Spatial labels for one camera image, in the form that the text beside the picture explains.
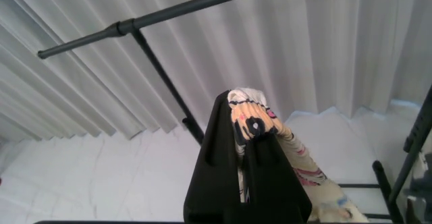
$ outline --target printed pattern on cloth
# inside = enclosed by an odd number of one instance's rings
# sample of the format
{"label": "printed pattern on cloth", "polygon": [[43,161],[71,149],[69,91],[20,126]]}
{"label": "printed pattern on cloth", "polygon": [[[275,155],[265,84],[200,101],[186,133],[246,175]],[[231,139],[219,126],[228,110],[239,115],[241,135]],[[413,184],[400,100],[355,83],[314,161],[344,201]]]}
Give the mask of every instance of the printed pattern on cloth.
{"label": "printed pattern on cloth", "polygon": [[[236,88],[228,94],[231,120],[240,162],[244,147],[256,137],[275,134],[285,156],[291,163],[313,209],[309,221],[369,222],[357,207],[312,160],[307,147],[284,125],[267,106],[264,94],[251,88]],[[240,197],[244,201],[242,171],[238,169]]]}

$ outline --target patterned fabric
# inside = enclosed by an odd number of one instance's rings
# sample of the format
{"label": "patterned fabric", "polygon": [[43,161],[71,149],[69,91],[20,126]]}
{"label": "patterned fabric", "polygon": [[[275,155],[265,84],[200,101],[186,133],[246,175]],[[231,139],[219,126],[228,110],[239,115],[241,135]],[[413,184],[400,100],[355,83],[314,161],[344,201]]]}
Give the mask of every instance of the patterned fabric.
{"label": "patterned fabric", "polygon": [[[309,221],[369,222],[342,192],[342,189],[319,169],[309,155],[308,149],[291,132],[291,129],[268,108],[261,91],[237,88],[229,92],[227,99],[232,109],[231,120],[240,162],[248,142],[258,136],[276,134],[285,156],[312,202],[313,209]],[[240,195],[244,201],[241,168],[238,170],[238,175]]]}

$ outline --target pleated curtain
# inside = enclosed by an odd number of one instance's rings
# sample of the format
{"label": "pleated curtain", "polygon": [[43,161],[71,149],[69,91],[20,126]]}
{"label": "pleated curtain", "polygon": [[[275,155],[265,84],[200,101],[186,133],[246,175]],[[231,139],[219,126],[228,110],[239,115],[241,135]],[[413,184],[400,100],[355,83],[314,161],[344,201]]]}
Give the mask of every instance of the pleated curtain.
{"label": "pleated curtain", "polygon": [[[0,0],[0,141],[169,132],[180,107],[131,35],[36,53],[189,0]],[[431,0],[235,0],[141,29],[200,124],[215,97],[262,90],[286,120],[384,114],[432,84]]]}

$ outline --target garment rack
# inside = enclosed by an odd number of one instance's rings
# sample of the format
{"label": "garment rack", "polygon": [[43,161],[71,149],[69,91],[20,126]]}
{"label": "garment rack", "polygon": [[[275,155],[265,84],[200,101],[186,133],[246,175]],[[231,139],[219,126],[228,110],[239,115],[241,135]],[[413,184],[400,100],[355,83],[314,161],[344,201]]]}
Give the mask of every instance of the garment rack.
{"label": "garment rack", "polygon": [[[106,29],[95,32],[93,34],[83,36],[82,38],[64,43],[62,45],[55,46],[53,48],[39,51],[37,53],[38,57],[41,59],[46,59],[50,56],[69,51],[90,43],[103,40],[105,38],[116,38],[131,34],[135,41],[140,45],[140,48],[144,51],[148,60],[152,63],[153,67],[156,69],[158,75],[161,77],[162,81],[168,87],[170,93],[173,95],[175,101],[178,103],[180,108],[185,114],[185,118],[182,123],[186,126],[188,131],[192,134],[194,139],[201,144],[204,138],[204,133],[195,120],[193,114],[190,112],[188,106],[184,102],[183,98],[173,85],[173,82],[163,69],[156,55],[153,53],[149,44],[147,43],[144,35],[139,31],[141,28],[150,26],[159,22],[164,22],[172,18],[176,18],[188,13],[199,11],[214,5],[219,5],[232,0],[191,0],[154,13],[150,13],[139,18],[131,18],[129,20],[116,22]],[[400,214],[399,208],[396,204],[396,198],[398,197],[402,186],[408,174],[414,165],[416,156],[420,152],[425,140],[431,131],[432,126],[432,87],[429,89],[425,102],[421,107],[418,117],[414,123],[413,128],[409,136],[407,137],[404,145],[404,150],[408,152],[408,155],[404,161],[402,169],[399,176],[394,184],[393,189],[385,175],[382,164],[379,161],[373,163],[373,170],[377,177],[378,184],[340,184],[342,188],[379,188],[385,199],[389,215],[381,214],[365,214],[368,218],[373,219],[391,219],[394,223],[403,223],[402,215]]]}

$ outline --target black clothes rack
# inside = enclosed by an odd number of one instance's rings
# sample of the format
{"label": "black clothes rack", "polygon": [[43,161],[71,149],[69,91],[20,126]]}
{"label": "black clothes rack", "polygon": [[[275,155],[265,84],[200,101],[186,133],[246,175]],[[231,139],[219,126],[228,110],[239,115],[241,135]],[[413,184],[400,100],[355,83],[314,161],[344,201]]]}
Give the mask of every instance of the black clothes rack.
{"label": "black clothes rack", "polygon": [[[132,18],[122,22],[116,22],[106,29],[84,36],[82,38],[58,45],[56,47],[39,51],[38,56],[41,59],[46,59],[50,56],[69,51],[90,43],[103,40],[105,38],[115,38],[125,36],[129,33],[132,34],[135,41],[140,45],[140,48],[144,51],[145,55],[148,57],[152,65],[155,67],[157,73],[162,78],[165,85],[168,87],[169,91],[173,95],[176,102],[181,107],[182,111],[185,113],[186,117],[182,120],[182,123],[188,128],[189,132],[195,138],[195,140],[202,144],[204,133],[196,122],[193,114],[190,112],[188,106],[185,104],[183,98],[173,85],[169,76],[163,69],[159,60],[151,50],[149,44],[147,43],[145,37],[139,31],[140,28],[156,24],[158,22],[163,22],[172,18],[176,18],[194,11],[205,9],[214,5],[219,5],[232,0],[191,0],[185,3],[174,5],[172,7],[162,9],[161,11],[156,11],[148,15]],[[396,198],[398,197],[402,186],[408,174],[414,165],[415,158],[420,152],[425,140],[431,130],[432,126],[432,87],[429,90],[425,102],[421,107],[420,113],[415,121],[415,124],[411,130],[409,137],[407,137],[404,150],[408,152],[403,167],[400,174],[394,184],[394,188],[390,187],[387,177],[384,173],[383,166],[379,161],[373,163],[373,170],[377,177],[378,184],[340,184],[342,188],[379,188],[385,199],[389,215],[379,215],[379,214],[366,214],[369,218],[377,219],[391,219],[394,223],[403,223],[402,215],[400,214],[399,208],[396,205]]]}

